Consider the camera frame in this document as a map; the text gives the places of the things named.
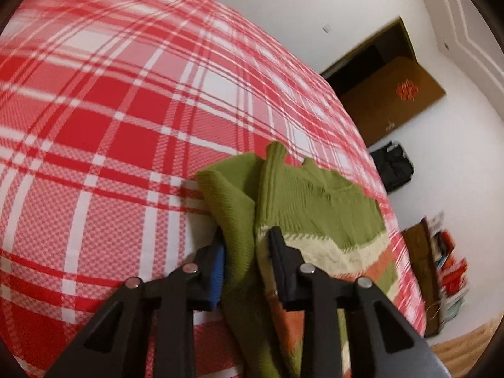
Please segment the green striped knit sweater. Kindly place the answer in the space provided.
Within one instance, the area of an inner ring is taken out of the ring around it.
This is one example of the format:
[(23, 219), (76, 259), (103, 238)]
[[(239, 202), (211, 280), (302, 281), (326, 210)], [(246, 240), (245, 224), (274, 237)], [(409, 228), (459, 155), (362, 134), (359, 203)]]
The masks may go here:
[(249, 377), (297, 377), (303, 315), (277, 297), (267, 232), (332, 277), (370, 277), (390, 301), (400, 292), (378, 202), (338, 172), (286, 162), (273, 142), (264, 156), (241, 154), (197, 172), (197, 184), (226, 242), (221, 306)]

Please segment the stack of colourful items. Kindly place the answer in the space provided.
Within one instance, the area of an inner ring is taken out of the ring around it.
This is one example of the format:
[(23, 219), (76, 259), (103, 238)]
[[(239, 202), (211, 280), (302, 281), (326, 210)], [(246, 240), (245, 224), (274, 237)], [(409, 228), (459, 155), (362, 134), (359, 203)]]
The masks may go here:
[(456, 255), (455, 240), (446, 229), (444, 218), (444, 212), (440, 211), (427, 219), (440, 294), (437, 315), (442, 326), (458, 315), (469, 291), (468, 262)]

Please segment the black bag on floor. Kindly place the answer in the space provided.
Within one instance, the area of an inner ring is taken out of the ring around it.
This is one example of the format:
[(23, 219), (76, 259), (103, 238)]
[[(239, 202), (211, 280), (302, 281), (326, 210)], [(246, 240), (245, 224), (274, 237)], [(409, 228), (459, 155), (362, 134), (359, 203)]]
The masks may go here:
[(412, 180), (414, 165), (398, 142), (387, 143), (374, 150), (371, 156), (387, 194)]

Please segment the red white plaid bedspread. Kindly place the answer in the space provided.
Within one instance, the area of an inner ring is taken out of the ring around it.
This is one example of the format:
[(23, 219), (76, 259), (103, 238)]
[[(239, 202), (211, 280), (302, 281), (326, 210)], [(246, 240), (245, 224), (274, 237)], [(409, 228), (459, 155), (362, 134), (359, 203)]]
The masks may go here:
[(215, 0), (24, 0), (1, 35), (1, 338), (41, 377), (128, 277), (209, 243), (204, 167), (282, 142), (378, 202), (365, 272), (424, 302), (354, 122), (318, 73)]

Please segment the brown wooden door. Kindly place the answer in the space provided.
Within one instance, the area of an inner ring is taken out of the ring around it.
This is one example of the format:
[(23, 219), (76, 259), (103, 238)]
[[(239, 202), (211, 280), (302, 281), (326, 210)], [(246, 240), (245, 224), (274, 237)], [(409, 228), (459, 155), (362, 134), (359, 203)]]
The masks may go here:
[(446, 96), (419, 64), (402, 18), (354, 47), (321, 76), (368, 147)]

